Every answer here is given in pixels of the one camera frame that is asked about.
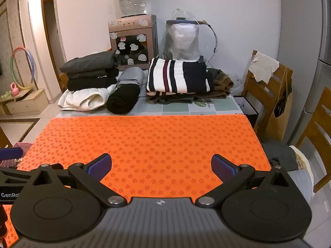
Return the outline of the dark grey folded clothes stack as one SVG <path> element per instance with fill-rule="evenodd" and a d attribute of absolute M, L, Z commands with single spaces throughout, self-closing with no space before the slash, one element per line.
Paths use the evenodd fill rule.
<path fill-rule="evenodd" d="M 60 70 L 68 77 L 68 90 L 78 91 L 87 88 L 107 88 L 116 84 L 119 65 L 119 54 L 115 51 L 103 51 L 71 59 Z"/>

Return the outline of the low wooden cabinet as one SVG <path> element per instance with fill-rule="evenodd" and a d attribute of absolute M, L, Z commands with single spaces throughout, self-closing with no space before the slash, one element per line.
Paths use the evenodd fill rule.
<path fill-rule="evenodd" d="M 1 99 L 1 115 L 41 113 L 49 105 L 43 89 L 22 90 L 18 95 Z"/>

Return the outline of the dark grey cloth pile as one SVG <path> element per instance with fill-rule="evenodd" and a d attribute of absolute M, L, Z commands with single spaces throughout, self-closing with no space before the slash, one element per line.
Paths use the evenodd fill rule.
<path fill-rule="evenodd" d="M 295 151 L 290 146 L 282 142 L 268 142 L 263 143 L 262 148 L 271 167 L 282 166 L 286 171 L 299 169 Z"/>

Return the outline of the pink kettlebell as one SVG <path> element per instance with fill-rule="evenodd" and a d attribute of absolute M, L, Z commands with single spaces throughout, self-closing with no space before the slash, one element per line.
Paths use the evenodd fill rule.
<path fill-rule="evenodd" d="M 20 93 L 20 90 L 19 90 L 19 88 L 16 86 L 16 83 L 15 83 L 15 82 L 12 82 L 12 83 L 10 84 L 10 89 L 11 89 L 11 96 L 12 96 L 12 97 L 17 96 L 17 95 Z"/>

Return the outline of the brown paper bag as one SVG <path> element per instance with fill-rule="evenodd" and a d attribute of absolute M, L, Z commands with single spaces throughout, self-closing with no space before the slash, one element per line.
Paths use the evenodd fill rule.
<path fill-rule="evenodd" d="M 276 105 L 270 115 L 263 140 L 282 141 L 289 122 L 293 101 L 293 70 L 286 68 Z"/>

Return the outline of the orange patterned table mat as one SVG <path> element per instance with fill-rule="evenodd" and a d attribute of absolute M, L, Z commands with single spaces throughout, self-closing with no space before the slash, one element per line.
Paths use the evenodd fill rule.
<path fill-rule="evenodd" d="M 108 153 L 112 169 L 103 184 L 132 197 L 196 199 L 221 182 L 211 158 L 269 170 L 263 148 L 242 114 L 96 116 L 54 118 L 19 165 L 88 163 Z"/>

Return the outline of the black storage box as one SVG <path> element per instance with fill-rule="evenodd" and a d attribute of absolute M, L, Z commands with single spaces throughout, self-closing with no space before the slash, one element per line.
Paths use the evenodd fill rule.
<path fill-rule="evenodd" d="M 258 119 L 258 112 L 255 108 L 242 96 L 234 97 L 236 103 L 239 105 L 243 114 L 247 117 L 252 127 L 256 125 Z"/>

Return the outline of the light blue folded cloth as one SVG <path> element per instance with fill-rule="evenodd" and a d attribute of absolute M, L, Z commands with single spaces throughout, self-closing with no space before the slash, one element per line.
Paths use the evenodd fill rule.
<path fill-rule="evenodd" d="M 314 196 L 314 186 L 309 172 L 305 169 L 302 169 L 288 171 L 287 174 L 296 184 L 305 200 L 310 203 Z"/>

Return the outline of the white folded garment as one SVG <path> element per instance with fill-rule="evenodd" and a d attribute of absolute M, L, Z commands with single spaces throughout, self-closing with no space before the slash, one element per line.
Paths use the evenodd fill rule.
<path fill-rule="evenodd" d="M 106 104 L 116 84 L 107 88 L 86 88 L 79 91 L 66 90 L 58 100 L 61 110 L 92 111 Z"/>

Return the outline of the black rolled garment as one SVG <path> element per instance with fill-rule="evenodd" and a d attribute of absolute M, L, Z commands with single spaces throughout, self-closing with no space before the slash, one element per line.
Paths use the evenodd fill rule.
<path fill-rule="evenodd" d="M 108 97 L 106 108 L 113 114 L 128 114 L 136 105 L 140 94 L 137 84 L 123 84 Z"/>

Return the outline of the wooden chair with paper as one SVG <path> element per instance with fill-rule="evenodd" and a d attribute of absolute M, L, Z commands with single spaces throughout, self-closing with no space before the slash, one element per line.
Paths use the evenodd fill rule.
<path fill-rule="evenodd" d="M 260 121 L 256 122 L 254 125 L 254 131 L 258 137 L 262 137 L 265 133 L 271 114 L 284 89 L 284 81 L 287 77 L 287 72 L 292 73 L 290 69 L 280 64 L 266 83 L 263 80 L 257 81 L 251 70 L 248 70 L 241 96 L 247 98 L 247 94 L 249 93 L 264 107 L 264 113 Z"/>

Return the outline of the colourful hula hoop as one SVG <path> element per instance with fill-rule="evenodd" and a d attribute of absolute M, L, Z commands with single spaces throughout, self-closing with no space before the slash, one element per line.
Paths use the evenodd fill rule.
<path fill-rule="evenodd" d="M 20 90 L 36 90 L 35 63 L 30 51 L 23 46 L 13 49 L 10 57 L 13 82 Z"/>

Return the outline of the near wooden chair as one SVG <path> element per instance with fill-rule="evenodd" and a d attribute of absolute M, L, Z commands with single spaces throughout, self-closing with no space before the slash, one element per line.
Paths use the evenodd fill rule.
<path fill-rule="evenodd" d="M 310 121 L 295 144 L 298 148 L 307 138 L 321 157 L 326 175 L 314 185 L 315 193 L 330 182 L 331 147 L 327 137 L 330 137 L 331 133 L 331 117 L 327 110 L 330 110 L 330 89 L 325 87 Z"/>

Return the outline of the striped navy white sweater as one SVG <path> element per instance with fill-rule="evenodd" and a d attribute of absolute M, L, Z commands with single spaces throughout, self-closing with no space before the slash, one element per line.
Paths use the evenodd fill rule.
<path fill-rule="evenodd" d="M 214 90 L 213 75 L 204 62 L 186 62 L 153 58 L 150 62 L 147 94 L 188 94 Z"/>

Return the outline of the grey refrigerator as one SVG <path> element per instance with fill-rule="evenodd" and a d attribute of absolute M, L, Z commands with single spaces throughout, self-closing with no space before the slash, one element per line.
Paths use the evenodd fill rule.
<path fill-rule="evenodd" d="M 301 115 L 288 142 L 294 144 L 312 119 L 322 91 L 330 88 L 330 0 L 303 0 L 300 36 L 306 36 L 300 44 L 306 51 L 300 55 L 303 62 L 297 76 L 301 77 L 295 99 L 303 99 Z"/>

